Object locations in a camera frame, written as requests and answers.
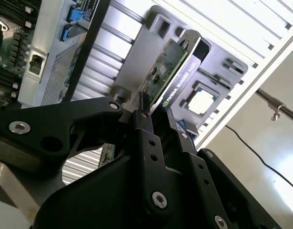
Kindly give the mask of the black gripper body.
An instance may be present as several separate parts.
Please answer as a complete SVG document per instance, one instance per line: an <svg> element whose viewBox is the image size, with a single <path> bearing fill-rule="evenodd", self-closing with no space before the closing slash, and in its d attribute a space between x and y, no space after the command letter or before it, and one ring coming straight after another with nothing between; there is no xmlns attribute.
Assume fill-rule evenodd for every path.
<svg viewBox="0 0 293 229"><path fill-rule="evenodd" d="M165 169L173 213L142 212L131 158L125 156L52 194L37 213L36 229L207 229L209 222L186 178Z"/></svg>

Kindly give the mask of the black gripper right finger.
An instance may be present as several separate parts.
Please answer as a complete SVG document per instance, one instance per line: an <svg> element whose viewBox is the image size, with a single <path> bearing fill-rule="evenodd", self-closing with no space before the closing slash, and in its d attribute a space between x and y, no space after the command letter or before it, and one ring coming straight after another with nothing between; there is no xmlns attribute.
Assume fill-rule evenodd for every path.
<svg viewBox="0 0 293 229"><path fill-rule="evenodd" d="M203 229L278 229L280 225L261 206L227 166L209 149L195 150L188 134L178 129L172 110L162 120L167 166L182 173L182 190Z"/></svg>

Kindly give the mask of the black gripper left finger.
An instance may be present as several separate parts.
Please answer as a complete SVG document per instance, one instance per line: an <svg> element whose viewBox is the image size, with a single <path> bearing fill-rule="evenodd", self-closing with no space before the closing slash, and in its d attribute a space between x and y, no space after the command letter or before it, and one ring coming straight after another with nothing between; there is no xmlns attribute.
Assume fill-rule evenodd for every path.
<svg viewBox="0 0 293 229"><path fill-rule="evenodd" d="M117 147L108 164L131 158L142 212L171 216L172 196L151 116L142 109L124 110L108 97L0 112L0 166L12 174L0 176L0 186L19 209L37 214L52 194L70 185L61 177L65 162L105 143Z"/></svg>

